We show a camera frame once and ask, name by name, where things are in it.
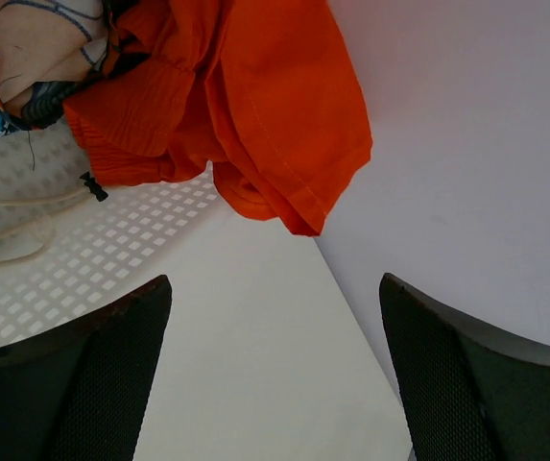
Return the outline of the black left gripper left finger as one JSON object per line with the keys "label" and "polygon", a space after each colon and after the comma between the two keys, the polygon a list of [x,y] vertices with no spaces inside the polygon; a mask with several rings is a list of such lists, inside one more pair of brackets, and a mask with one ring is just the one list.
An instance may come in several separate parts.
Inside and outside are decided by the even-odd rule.
{"label": "black left gripper left finger", "polygon": [[171,308],[158,276],[1,347],[0,460],[133,459]]}

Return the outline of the orange shorts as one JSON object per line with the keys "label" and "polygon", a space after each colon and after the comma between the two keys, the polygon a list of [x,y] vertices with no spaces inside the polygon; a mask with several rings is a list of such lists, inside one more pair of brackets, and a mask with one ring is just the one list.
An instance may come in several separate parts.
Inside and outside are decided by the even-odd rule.
{"label": "orange shorts", "polygon": [[240,215],[317,236],[371,157],[371,127],[324,1],[114,1],[101,77],[64,113],[106,186],[206,168]]}

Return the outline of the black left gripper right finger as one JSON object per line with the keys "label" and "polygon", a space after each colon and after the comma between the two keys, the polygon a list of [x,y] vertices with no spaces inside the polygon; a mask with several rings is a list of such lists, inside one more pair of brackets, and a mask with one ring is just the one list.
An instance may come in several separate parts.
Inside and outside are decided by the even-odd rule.
{"label": "black left gripper right finger", "polygon": [[379,301],[417,460],[550,460],[550,346],[392,274]]}

